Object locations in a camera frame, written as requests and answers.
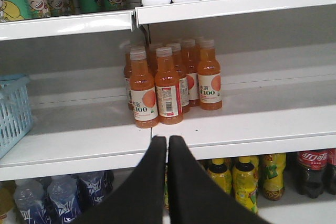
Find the coca-cola bottle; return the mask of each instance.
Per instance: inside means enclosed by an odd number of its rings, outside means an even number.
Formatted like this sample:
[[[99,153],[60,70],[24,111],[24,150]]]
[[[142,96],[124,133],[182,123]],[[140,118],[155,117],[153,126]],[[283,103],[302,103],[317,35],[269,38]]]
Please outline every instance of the coca-cola bottle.
[[[327,150],[298,152],[295,184],[299,194],[315,199],[323,193],[322,178],[326,165]]]
[[[327,167],[324,172],[323,182],[326,190],[336,194],[336,148],[328,149]]]

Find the coca-cola label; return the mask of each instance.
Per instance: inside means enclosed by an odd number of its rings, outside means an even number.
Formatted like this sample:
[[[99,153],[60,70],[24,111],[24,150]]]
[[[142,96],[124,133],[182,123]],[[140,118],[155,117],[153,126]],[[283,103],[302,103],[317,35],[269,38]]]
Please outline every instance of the coca-cola label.
[[[336,148],[328,149],[328,164],[336,165]]]
[[[298,152],[298,162],[312,170],[321,170],[327,165],[327,151]]]

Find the orange juice bottle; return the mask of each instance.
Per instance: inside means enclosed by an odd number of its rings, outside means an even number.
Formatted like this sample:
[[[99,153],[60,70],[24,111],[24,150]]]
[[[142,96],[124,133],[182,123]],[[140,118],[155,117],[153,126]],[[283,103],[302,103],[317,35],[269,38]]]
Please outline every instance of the orange juice bottle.
[[[194,39],[184,39],[182,46],[182,61],[187,68],[187,80],[189,90],[190,107],[199,106],[200,96],[198,95],[198,78],[197,78],[197,54]]]
[[[188,94],[188,81],[187,81],[187,68],[182,64],[181,44],[171,43],[167,44],[167,47],[171,47],[173,50],[174,66],[177,74],[180,78],[180,93],[181,93],[181,105],[182,112],[187,113],[190,110],[189,106],[189,94]]]
[[[149,65],[151,66],[151,72],[155,77],[158,71],[158,61],[156,59],[156,50],[160,47],[163,47],[163,43],[150,43],[149,44]]]
[[[132,76],[130,87],[135,124],[139,128],[151,128],[159,123],[154,78],[148,72],[145,49],[130,52]]]
[[[163,124],[179,123],[183,120],[180,78],[174,68],[172,48],[158,48],[156,55],[158,70],[155,76],[155,86],[159,120]]]
[[[197,68],[199,97],[201,108],[218,110],[222,107],[220,75],[221,66],[215,58],[215,42],[213,39],[201,41],[201,61]]]

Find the white metal shelf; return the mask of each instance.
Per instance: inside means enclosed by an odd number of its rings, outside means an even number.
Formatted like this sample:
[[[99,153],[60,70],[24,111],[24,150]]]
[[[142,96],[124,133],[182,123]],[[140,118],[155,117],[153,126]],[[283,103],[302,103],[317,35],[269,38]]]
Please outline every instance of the white metal shelf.
[[[1,23],[0,41],[133,30],[133,13],[134,10],[123,10]]]
[[[135,8],[137,25],[336,4],[336,0],[203,0]]]
[[[125,100],[33,111],[35,126],[2,159],[0,181],[135,167],[151,129],[139,129]]]
[[[196,159],[336,147],[335,80],[223,89],[222,109],[191,108],[152,135],[183,136]]]

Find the blue plastic basket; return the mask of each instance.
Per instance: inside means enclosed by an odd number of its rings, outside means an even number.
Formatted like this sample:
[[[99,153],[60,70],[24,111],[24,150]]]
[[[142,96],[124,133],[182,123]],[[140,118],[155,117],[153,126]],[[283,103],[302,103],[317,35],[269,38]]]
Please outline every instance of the blue plastic basket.
[[[0,158],[33,126],[24,74],[0,76]]]

